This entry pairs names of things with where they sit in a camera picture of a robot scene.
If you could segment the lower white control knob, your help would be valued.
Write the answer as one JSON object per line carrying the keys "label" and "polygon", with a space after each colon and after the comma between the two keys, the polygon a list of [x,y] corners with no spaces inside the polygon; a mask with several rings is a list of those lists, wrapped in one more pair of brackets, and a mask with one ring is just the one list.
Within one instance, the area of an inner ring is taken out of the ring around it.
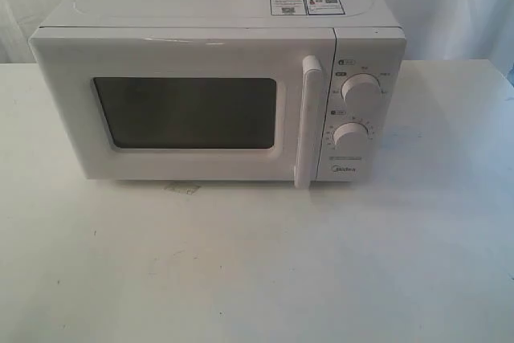
{"label": "lower white control knob", "polygon": [[337,149],[360,149],[367,145],[368,131],[364,125],[349,122],[335,129],[332,138]]}

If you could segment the blue white warning sticker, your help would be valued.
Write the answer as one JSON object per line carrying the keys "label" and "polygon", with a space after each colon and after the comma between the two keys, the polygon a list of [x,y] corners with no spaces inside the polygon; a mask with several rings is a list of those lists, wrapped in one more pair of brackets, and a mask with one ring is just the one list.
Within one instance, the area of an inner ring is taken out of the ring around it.
{"label": "blue white warning sticker", "polygon": [[345,15],[341,0],[270,0],[273,16]]}

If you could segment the white microwave door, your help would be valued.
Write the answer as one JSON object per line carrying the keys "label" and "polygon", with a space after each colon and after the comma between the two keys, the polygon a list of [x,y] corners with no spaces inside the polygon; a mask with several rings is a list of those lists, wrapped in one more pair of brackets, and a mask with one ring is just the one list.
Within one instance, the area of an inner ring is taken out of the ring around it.
{"label": "white microwave door", "polygon": [[31,47],[89,178],[316,177],[330,28],[42,27]]}

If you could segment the white control knob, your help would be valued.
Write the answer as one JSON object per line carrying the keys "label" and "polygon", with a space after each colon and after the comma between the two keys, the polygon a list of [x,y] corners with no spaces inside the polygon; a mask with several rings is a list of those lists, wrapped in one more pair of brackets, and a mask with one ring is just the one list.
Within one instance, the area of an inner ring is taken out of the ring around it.
{"label": "white control knob", "polygon": [[371,106],[381,99],[378,80],[370,74],[356,74],[342,85],[341,95],[348,106]]}
{"label": "white control knob", "polygon": [[332,138],[337,149],[360,149],[367,145],[368,131],[364,125],[349,122],[335,129]]}

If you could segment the upper white control knob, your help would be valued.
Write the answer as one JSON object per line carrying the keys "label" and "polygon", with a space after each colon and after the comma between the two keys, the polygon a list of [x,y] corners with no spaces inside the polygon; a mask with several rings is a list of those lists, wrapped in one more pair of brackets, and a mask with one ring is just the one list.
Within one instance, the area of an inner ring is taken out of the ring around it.
{"label": "upper white control knob", "polygon": [[356,74],[342,85],[341,95],[348,106],[371,106],[381,99],[378,80],[370,74]]}

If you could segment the white microwave oven body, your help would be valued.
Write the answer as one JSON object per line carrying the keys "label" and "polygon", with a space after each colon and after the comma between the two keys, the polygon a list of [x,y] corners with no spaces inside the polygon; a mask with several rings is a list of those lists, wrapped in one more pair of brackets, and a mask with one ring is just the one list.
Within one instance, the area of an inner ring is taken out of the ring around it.
{"label": "white microwave oven body", "polygon": [[[341,0],[341,3],[345,15],[273,16],[270,0],[67,0],[39,28],[332,29],[336,48],[316,177],[310,186],[313,182],[357,182],[370,175],[406,46],[403,30],[384,0]],[[342,85],[361,73],[378,80],[381,99],[371,106],[348,106],[341,95]],[[335,129],[349,122],[366,127],[366,147],[336,148],[332,135]]]}

